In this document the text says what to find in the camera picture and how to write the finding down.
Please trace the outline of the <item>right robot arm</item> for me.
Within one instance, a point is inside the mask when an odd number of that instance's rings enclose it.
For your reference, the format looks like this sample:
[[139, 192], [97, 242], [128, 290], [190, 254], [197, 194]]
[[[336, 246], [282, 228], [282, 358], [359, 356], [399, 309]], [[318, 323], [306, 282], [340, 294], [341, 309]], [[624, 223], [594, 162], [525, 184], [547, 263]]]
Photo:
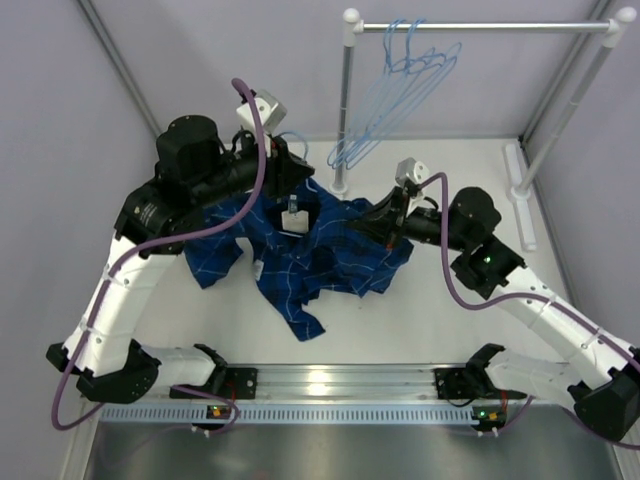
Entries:
[[417, 185], [395, 187], [349, 226], [389, 249], [404, 240], [439, 247], [447, 288], [460, 306], [504, 309], [561, 358], [537, 360], [488, 343], [454, 377], [454, 389], [473, 399], [517, 392], [552, 402], [620, 443], [639, 419], [638, 347], [587, 319], [495, 236], [501, 215], [484, 190], [466, 187], [441, 211], [414, 206], [420, 192]]

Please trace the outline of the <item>light blue wire hanger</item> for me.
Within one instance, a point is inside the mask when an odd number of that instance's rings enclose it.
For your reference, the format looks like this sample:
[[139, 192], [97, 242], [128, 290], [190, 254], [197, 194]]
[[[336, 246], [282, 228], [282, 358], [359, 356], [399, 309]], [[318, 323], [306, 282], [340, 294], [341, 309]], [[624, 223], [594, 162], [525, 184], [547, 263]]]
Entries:
[[296, 130], [284, 130], [279, 133], [279, 136], [283, 137], [285, 140], [291, 141], [294, 145], [294, 151], [299, 154], [303, 160], [308, 159], [309, 142], [301, 132]]

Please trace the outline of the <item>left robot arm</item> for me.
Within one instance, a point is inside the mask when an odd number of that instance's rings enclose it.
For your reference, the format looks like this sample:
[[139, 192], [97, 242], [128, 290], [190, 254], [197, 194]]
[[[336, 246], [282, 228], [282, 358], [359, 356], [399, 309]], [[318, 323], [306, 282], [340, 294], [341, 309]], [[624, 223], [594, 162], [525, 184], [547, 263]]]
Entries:
[[204, 211], [228, 198], [242, 199], [255, 184], [259, 150], [248, 131], [227, 150], [215, 122], [179, 117], [156, 140], [154, 176], [130, 193], [114, 225], [103, 277], [83, 319], [47, 360], [76, 376], [76, 387], [97, 403], [131, 404], [152, 390], [173, 398], [215, 394], [228, 364], [212, 348], [152, 348], [134, 338], [152, 291], [205, 227]]

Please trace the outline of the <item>blue plaid shirt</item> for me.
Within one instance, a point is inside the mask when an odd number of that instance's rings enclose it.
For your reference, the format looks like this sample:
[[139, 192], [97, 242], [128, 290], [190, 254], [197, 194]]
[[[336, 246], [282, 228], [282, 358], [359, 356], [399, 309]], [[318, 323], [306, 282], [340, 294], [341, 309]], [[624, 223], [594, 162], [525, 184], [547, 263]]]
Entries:
[[282, 230], [285, 199], [259, 196], [250, 212], [224, 231], [191, 240], [184, 255], [198, 285], [207, 289], [229, 273], [242, 256], [238, 242], [253, 250], [258, 290], [283, 317], [298, 341], [322, 334], [322, 324], [304, 309], [329, 290], [363, 297], [384, 293], [396, 272], [408, 263], [413, 245], [403, 240], [395, 249], [371, 241], [347, 227], [355, 213], [352, 200], [340, 200], [312, 179], [293, 194], [298, 210], [309, 212], [306, 234]]

